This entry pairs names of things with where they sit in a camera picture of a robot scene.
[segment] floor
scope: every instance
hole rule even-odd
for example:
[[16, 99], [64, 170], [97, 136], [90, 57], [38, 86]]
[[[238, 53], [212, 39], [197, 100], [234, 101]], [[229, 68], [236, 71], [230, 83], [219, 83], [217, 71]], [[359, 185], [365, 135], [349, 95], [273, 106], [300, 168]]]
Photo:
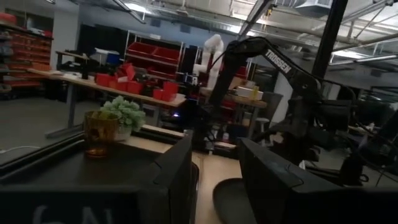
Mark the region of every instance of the floor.
[[[75, 124], [83, 121], [83, 114], [86, 111], [99, 109], [98, 103], [81, 102], [76, 106]], [[42, 147], [60, 139], [45, 139], [44, 133], [65, 127], [67, 123], [67, 106], [58, 101], [46, 100], [43, 98], [26, 98], [10, 101], [0, 101], [0, 150], [10, 149], [18, 146]], [[17, 149], [13, 156], [33, 149]], [[346, 157], [343, 150], [331, 152], [323, 151], [320, 162], [316, 165], [329, 169], [339, 169]], [[7, 153], [0, 154], [0, 164], [7, 158]], [[375, 186], [379, 173], [367, 167], [364, 174], [369, 176], [370, 181], [366, 186]], [[382, 177], [379, 187], [397, 187], [398, 184]]]

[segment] black pillar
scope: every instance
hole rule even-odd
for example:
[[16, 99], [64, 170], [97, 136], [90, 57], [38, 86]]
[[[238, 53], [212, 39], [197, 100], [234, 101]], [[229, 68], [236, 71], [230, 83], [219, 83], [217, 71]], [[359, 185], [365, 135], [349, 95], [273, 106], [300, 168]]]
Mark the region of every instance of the black pillar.
[[348, 0], [333, 0], [329, 17], [323, 31], [322, 39], [318, 48], [312, 75], [323, 78], [329, 65], [330, 55], [336, 42], [338, 30], [343, 20]]

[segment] chair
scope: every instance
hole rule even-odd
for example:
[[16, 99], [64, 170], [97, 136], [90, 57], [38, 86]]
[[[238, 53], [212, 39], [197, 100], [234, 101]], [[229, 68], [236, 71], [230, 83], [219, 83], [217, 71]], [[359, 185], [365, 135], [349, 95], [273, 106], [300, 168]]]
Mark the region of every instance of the chair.
[[[256, 119], [256, 121], [261, 124], [262, 133], [265, 131], [266, 124], [267, 128], [269, 127], [272, 117], [274, 116], [282, 97], [283, 95], [278, 93], [264, 92], [262, 94], [261, 100], [267, 103], [267, 108], [264, 111], [260, 111], [259, 116]], [[265, 140], [261, 141], [261, 145], [266, 145]]]

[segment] shelving unit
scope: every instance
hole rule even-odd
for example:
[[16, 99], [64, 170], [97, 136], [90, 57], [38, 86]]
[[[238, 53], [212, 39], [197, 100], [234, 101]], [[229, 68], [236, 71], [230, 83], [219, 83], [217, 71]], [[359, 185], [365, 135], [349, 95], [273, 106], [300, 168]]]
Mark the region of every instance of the shelving unit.
[[0, 53], [0, 83], [19, 87], [41, 86], [40, 79], [43, 76], [26, 72], [33, 68], [34, 63], [50, 64], [51, 37], [34, 34], [20, 27], [0, 24], [0, 44], [9, 43], [12, 49], [11, 55]]
[[155, 39], [129, 30], [124, 61], [145, 69], [150, 76], [176, 80], [184, 50], [183, 42]]

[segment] potted plant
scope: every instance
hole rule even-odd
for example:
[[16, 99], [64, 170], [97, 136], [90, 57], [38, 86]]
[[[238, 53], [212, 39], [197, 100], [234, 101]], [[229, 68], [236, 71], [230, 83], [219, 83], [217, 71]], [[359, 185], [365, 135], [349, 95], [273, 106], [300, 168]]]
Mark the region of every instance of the potted plant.
[[116, 97], [112, 102], [107, 101], [101, 111], [114, 113], [119, 116], [119, 128], [115, 133], [116, 141], [126, 140], [131, 131], [139, 131], [145, 123], [145, 113], [139, 109], [135, 102], [128, 102], [122, 96]]

